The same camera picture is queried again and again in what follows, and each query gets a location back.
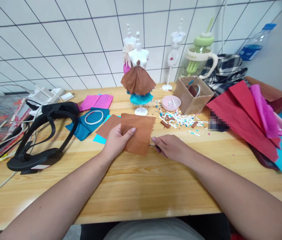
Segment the brown paper skirt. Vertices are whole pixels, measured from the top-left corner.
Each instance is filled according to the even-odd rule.
[[[130,94],[146,95],[156,84],[150,75],[140,66],[130,69],[122,78],[121,83]]]

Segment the scissors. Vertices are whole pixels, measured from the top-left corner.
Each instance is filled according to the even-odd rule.
[[[161,150],[158,146],[155,146],[155,145],[149,144],[148,146],[155,147],[155,148],[157,148],[158,150]]]

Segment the green bottle lid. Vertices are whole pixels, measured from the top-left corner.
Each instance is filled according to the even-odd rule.
[[[196,46],[211,46],[212,43],[214,42],[214,37],[212,36],[211,33],[201,33],[200,36],[196,37],[194,39],[194,45]]]

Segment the mannequin stand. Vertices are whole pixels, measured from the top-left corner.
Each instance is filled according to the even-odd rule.
[[[168,90],[172,90],[172,86],[169,85],[169,82],[170,82],[170,76],[171,76],[171,71],[172,71],[172,67],[170,67],[170,71],[168,72],[168,78],[167,78],[167,84],[163,85],[162,86],[162,89],[164,91],[168,91]]]
[[[140,107],[135,110],[134,114],[139,115],[139,116],[146,116],[147,115],[147,109],[143,108],[142,105],[140,105]]]

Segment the black headset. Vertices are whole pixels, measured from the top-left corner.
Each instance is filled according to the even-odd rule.
[[[34,170],[29,173],[35,173],[38,170],[50,167],[58,162],[63,155],[64,148],[69,143],[75,130],[77,129],[79,123],[78,114],[79,108],[74,102],[55,103],[43,106],[42,114],[34,120],[27,133],[23,136],[14,157],[8,161],[8,168],[12,171]],[[51,148],[36,155],[30,155],[27,153],[31,147],[51,139],[56,131],[53,120],[65,117],[69,117],[72,120],[73,128],[60,148]],[[32,141],[27,142],[34,131],[47,122],[51,124],[51,134],[39,143],[32,145]]]

